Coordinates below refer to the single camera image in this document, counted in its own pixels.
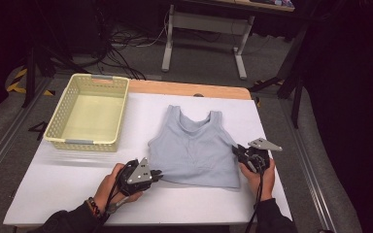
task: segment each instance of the yellow plastic basket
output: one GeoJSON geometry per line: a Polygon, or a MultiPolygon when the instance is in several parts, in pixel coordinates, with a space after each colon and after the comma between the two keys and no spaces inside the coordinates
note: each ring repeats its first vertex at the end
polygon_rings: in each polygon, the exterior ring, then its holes
{"type": "Polygon", "coordinates": [[[129,79],[75,74],[56,106],[44,138],[61,150],[118,150],[129,79]]]}

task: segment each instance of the tank top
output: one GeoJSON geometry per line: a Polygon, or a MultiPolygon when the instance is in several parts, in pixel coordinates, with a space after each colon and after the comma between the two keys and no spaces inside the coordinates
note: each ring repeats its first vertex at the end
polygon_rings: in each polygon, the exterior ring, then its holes
{"type": "Polygon", "coordinates": [[[223,129],[222,112],[211,111],[193,121],[179,106],[168,107],[156,137],[148,143],[149,165],[163,180],[193,185],[239,187],[236,143],[223,129]]]}

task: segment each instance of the hand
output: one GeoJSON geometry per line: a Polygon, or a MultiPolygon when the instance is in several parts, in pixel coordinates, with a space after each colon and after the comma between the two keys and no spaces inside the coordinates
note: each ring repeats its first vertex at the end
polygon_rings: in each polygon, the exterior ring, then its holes
{"type": "MultiPolygon", "coordinates": [[[[239,168],[242,174],[248,179],[248,183],[256,198],[256,193],[258,191],[260,183],[260,174],[250,171],[243,163],[239,163],[239,168]]],[[[272,198],[272,189],[274,188],[275,182],[275,161],[274,159],[269,159],[269,168],[265,170],[263,175],[263,186],[261,193],[261,201],[265,201],[272,198]]]]}
{"type": "MultiPolygon", "coordinates": [[[[115,178],[117,177],[118,172],[120,169],[123,168],[123,164],[118,163],[115,167],[112,173],[104,178],[102,183],[99,185],[98,190],[96,191],[95,196],[93,197],[93,200],[95,201],[96,205],[98,206],[99,211],[101,214],[105,212],[105,206],[108,201],[109,194],[111,192],[112,186],[114,185],[115,178]]],[[[138,200],[142,196],[142,192],[137,192],[126,200],[126,202],[134,202],[138,200]]],[[[111,204],[115,204],[122,200],[125,196],[122,193],[118,193],[111,201],[111,204]]]]}

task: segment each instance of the black sleeve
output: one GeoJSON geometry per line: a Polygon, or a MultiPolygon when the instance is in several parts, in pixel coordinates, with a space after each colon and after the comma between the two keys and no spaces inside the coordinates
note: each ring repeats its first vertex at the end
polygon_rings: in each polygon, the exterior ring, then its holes
{"type": "Polygon", "coordinates": [[[259,203],[256,211],[257,233],[296,233],[295,224],[281,214],[275,198],[259,203]]]}
{"type": "Polygon", "coordinates": [[[86,202],[72,212],[59,211],[39,228],[28,233],[75,233],[92,232],[100,221],[93,216],[86,202]]]}

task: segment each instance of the person's left hand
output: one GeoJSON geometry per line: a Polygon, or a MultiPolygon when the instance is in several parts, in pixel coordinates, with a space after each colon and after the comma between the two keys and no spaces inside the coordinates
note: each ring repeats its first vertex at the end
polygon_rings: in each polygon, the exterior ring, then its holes
{"type": "MultiPolygon", "coordinates": [[[[95,196],[93,197],[93,200],[95,201],[96,205],[98,206],[98,209],[101,214],[105,212],[105,206],[108,201],[109,194],[111,192],[112,186],[114,185],[115,178],[117,177],[118,172],[120,169],[123,168],[123,164],[117,163],[117,165],[114,167],[114,170],[110,175],[107,175],[102,183],[99,185],[98,190],[96,191],[95,196]]],[[[116,193],[119,190],[119,187],[116,187],[116,190],[114,193],[116,193]]],[[[137,192],[126,200],[127,202],[134,202],[138,200],[142,196],[143,192],[137,192]]],[[[111,204],[115,204],[122,200],[125,196],[122,193],[118,193],[111,201],[111,204]]]]}

